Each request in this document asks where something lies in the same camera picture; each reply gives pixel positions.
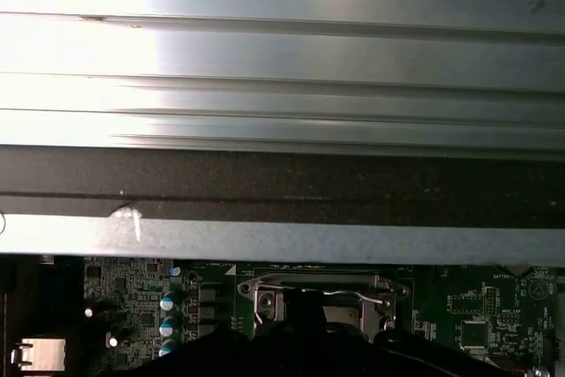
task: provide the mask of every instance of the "motherboard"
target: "motherboard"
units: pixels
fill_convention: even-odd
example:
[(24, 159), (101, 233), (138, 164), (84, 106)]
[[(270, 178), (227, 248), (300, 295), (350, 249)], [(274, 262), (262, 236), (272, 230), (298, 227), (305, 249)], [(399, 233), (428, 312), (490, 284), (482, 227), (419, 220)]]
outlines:
[[(558, 350), (557, 272), (552, 268), (85, 258), (84, 270), (85, 318), (106, 317), (109, 323), (89, 366), (93, 376), (140, 366), (219, 327), (253, 337), (263, 321), (283, 319), (276, 288), (292, 282), (333, 290), (328, 293), (336, 293), (339, 302), (324, 307), (328, 321), (345, 322), (365, 333), (403, 328), (510, 368), (551, 369)], [(268, 290), (259, 290), (261, 284)], [(377, 306), (372, 316), (357, 302), (368, 298), (368, 290)], [(345, 304), (343, 294), (351, 293), (358, 296)]]

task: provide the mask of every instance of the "green circuit board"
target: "green circuit board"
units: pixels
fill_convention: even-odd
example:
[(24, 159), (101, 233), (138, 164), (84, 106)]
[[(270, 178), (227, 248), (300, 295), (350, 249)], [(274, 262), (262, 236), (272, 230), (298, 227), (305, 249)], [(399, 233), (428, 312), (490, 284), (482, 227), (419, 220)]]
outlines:
[[(237, 286), (273, 272), (375, 272), (407, 285), (396, 326), (475, 358), (509, 357), (552, 367), (556, 276), (552, 268), (513, 274), (501, 267), (378, 267), (198, 263), (158, 259), (86, 258), (86, 302), (110, 300), (127, 340), (101, 350), (91, 366), (129, 369), (214, 331), (253, 332), (252, 301)], [(173, 298), (183, 293), (181, 298)], [(163, 300), (172, 308), (163, 310)], [(173, 322), (174, 328), (168, 328)]]

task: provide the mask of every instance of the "metal connector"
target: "metal connector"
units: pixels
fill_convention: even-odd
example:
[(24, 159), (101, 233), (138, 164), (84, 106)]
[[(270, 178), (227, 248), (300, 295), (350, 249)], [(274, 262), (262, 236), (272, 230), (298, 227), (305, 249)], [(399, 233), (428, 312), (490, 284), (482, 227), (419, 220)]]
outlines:
[(11, 362), (24, 372), (62, 372), (64, 357), (64, 339), (22, 339), (11, 351)]

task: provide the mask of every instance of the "blue capacitor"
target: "blue capacitor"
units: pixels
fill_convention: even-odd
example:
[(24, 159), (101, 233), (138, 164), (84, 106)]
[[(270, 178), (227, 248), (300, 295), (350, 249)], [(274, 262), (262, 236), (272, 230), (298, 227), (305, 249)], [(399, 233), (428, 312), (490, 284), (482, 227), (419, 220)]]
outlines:
[(174, 291), (168, 291), (163, 295), (161, 298), (161, 302), (159, 302), (159, 306), (165, 312), (172, 311), (175, 305), (178, 302), (178, 296)]
[(176, 348), (177, 342), (172, 339), (166, 340), (165, 343), (162, 344), (161, 349), (159, 349), (159, 358), (171, 353)]
[(159, 326), (159, 334), (163, 337), (171, 337), (177, 328), (177, 320), (174, 317), (167, 317)]

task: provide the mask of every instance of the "electrolytic capacitor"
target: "electrolytic capacitor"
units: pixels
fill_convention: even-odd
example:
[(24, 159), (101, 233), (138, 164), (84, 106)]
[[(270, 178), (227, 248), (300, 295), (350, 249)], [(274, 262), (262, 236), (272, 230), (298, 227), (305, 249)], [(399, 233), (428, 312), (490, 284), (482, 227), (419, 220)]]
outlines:
[(177, 329), (177, 319), (175, 317), (167, 317), (159, 326), (159, 334), (163, 337), (171, 337)]
[(178, 303), (178, 295), (174, 291), (168, 291), (161, 298), (159, 306), (165, 312), (172, 311)]
[(128, 339), (128, 337), (132, 334), (132, 331), (129, 328), (119, 328), (116, 331), (112, 331), (109, 333), (108, 337), (108, 346), (110, 348), (116, 348)]
[(171, 353), (176, 348), (177, 342), (172, 339), (166, 340), (165, 343), (162, 344), (161, 349), (159, 349), (159, 358)]
[(94, 318), (97, 315), (111, 311), (112, 309), (114, 309), (114, 304), (108, 300), (98, 300), (96, 302), (92, 302), (85, 308), (85, 317)]

